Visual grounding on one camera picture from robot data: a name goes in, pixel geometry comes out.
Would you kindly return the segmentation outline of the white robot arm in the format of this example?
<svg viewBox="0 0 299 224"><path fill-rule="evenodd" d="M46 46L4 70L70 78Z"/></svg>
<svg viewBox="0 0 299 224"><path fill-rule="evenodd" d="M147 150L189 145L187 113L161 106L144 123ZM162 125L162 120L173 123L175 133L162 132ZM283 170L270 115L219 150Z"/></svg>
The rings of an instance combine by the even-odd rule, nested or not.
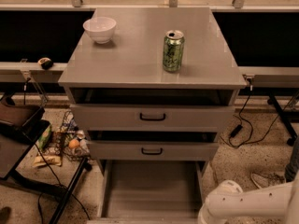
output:
<svg viewBox="0 0 299 224"><path fill-rule="evenodd" d="M221 182L204 201L198 224L224 224L230 217L282 217L299 224L299 175L289 183L244 192L232 180Z"/></svg>

